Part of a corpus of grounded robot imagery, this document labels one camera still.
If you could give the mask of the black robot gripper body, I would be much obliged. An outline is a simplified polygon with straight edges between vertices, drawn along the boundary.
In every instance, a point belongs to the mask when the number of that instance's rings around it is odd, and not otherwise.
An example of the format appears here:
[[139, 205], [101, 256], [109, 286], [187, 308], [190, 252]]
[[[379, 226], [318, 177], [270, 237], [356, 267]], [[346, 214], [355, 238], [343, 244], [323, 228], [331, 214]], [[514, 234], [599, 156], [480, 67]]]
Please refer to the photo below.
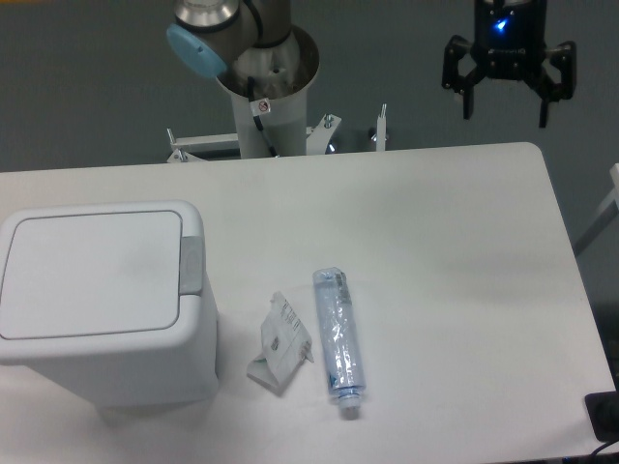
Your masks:
[[476, 1], [473, 59], [492, 79], [542, 73], [546, 1]]

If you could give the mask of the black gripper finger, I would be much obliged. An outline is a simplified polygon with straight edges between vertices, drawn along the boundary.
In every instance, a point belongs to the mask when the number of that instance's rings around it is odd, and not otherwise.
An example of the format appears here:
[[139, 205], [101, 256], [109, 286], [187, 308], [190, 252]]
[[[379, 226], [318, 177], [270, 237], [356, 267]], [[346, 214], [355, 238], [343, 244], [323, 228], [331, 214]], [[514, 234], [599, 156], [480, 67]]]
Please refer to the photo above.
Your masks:
[[[459, 63], [466, 56], [472, 58], [475, 66], [467, 75], [463, 75], [459, 71]], [[469, 120], [473, 115], [474, 89], [489, 76], [488, 69], [489, 60], [485, 49], [459, 35], [450, 38], [444, 49], [441, 85], [462, 97], [464, 120]]]
[[576, 43], [567, 41], [545, 48], [531, 71], [525, 73], [525, 83], [540, 98], [538, 126], [546, 127], [550, 105], [570, 100], [576, 88]]

